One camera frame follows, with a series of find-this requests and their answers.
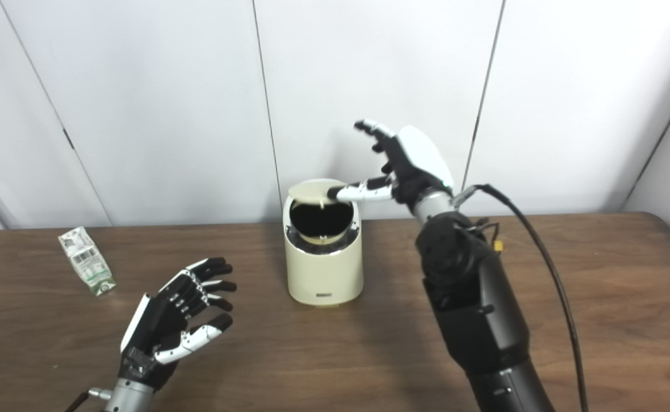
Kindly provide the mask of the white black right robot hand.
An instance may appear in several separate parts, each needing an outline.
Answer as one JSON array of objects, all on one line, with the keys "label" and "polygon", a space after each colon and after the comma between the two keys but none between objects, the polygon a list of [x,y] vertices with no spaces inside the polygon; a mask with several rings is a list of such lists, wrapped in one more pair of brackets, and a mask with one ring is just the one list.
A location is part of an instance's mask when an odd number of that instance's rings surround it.
[{"label": "white black right robot hand", "polygon": [[359,120],[356,130],[375,139],[372,151],[383,153],[387,162],[380,177],[356,184],[335,185],[325,194],[338,203],[368,203],[393,199],[413,209],[417,201],[432,191],[452,197],[455,180],[437,146],[413,126],[393,132],[379,122]]}]

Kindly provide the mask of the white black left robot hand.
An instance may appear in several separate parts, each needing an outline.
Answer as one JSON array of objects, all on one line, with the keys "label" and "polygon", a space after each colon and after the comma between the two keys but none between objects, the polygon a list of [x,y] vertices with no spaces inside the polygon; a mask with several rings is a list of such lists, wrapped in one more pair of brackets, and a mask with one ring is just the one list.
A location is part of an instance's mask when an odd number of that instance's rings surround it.
[{"label": "white black left robot hand", "polygon": [[181,359],[233,324],[232,303],[219,295],[237,285],[222,279],[233,266],[222,256],[181,269],[155,295],[142,296],[120,344],[118,377],[158,392]]}]

